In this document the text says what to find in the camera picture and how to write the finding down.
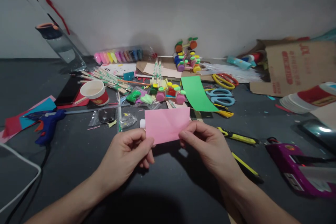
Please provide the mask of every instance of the pink paper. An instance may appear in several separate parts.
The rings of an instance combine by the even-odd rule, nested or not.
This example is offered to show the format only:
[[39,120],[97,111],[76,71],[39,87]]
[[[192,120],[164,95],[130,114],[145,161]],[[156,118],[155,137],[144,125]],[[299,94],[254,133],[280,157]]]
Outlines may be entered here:
[[146,110],[145,120],[146,137],[153,137],[154,144],[178,140],[190,122],[190,108]]
[[[17,116],[16,116],[17,119],[20,117],[20,115],[23,115],[23,114],[27,113],[29,110],[32,110],[32,109],[36,108],[38,105],[40,105],[40,104],[42,104],[43,102],[45,102],[48,98],[50,98],[53,102],[56,100],[55,97],[53,97],[53,96],[49,96],[49,97],[45,98],[44,100],[40,101],[39,103],[35,104],[33,107],[31,107],[31,108],[28,109],[27,111],[22,112],[21,114],[17,115]],[[18,134],[18,133],[15,133],[15,134],[12,134],[12,135],[10,135],[10,136],[3,137],[4,132],[5,132],[5,130],[3,130],[3,131],[0,132],[0,142],[3,143],[3,144],[6,143],[6,142],[7,142],[9,139],[11,139],[12,137],[14,137],[16,134]]]

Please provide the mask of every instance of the power cord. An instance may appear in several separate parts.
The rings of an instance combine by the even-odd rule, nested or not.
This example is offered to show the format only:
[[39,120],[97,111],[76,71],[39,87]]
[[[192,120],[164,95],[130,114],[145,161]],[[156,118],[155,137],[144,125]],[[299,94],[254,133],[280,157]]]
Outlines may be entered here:
[[11,221],[11,218],[13,217],[13,215],[15,214],[15,212],[17,211],[17,209],[20,207],[21,203],[25,200],[26,196],[29,194],[31,188],[33,187],[36,179],[38,178],[38,176],[41,174],[42,169],[45,165],[45,163],[47,162],[47,159],[49,157],[50,154],[50,144],[47,144],[45,146],[45,156],[44,159],[42,161],[41,166],[38,166],[37,164],[29,161],[28,159],[24,158],[23,156],[21,156],[18,152],[16,152],[15,150],[13,150],[11,147],[0,143],[0,146],[2,146],[3,148],[7,149],[8,151],[12,152],[15,156],[17,156],[18,158],[20,158],[22,161],[26,162],[27,164],[35,167],[37,169],[37,174],[35,175],[35,177],[33,178],[33,180],[14,198],[12,199],[7,205],[5,205],[3,208],[0,209],[0,213],[2,213],[9,205],[11,205],[15,200],[17,200],[23,193],[24,195],[21,197],[20,201],[16,204],[16,206],[14,207],[14,209],[11,211],[11,213],[9,214],[9,216],[6,219],[5,224],[8,224]]

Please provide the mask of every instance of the glue gun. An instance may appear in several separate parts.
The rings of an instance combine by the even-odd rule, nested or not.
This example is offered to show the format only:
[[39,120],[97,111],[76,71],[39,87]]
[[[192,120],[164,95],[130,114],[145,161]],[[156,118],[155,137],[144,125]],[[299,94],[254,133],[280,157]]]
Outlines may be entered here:
[[51,142],[54,137],[56,123],[65,117],[65,110],[57,110],[56,112],[53,110],[39,111],[23,117],[40,122],[40,125],[35,131],[41,131],[41,135],[35,143],[46,145]]

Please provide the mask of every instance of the left hand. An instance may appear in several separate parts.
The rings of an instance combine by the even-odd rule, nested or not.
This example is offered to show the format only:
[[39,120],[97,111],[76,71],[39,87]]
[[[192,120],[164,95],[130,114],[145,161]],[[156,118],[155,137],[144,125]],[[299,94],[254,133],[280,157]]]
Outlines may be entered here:
[[146,138],[142,128],[118,133],[92,176],[104,192],[117,190],[138,164],[147,169],[150,163],[154,164],[153,143],[154,139]]

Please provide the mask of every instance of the blue scissors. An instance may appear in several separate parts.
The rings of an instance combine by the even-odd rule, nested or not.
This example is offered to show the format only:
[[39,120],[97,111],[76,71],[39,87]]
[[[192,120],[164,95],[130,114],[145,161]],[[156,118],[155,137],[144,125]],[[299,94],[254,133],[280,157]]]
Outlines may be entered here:
[[226,107],[232,106],[235,103],[235,99],[232,97],[232,93],[227,90],[227,89],[214,89],[211,92],[206,91],[205,92],[207,95],[210,95],[211,97],[211,102],[212,103],[217,103]]

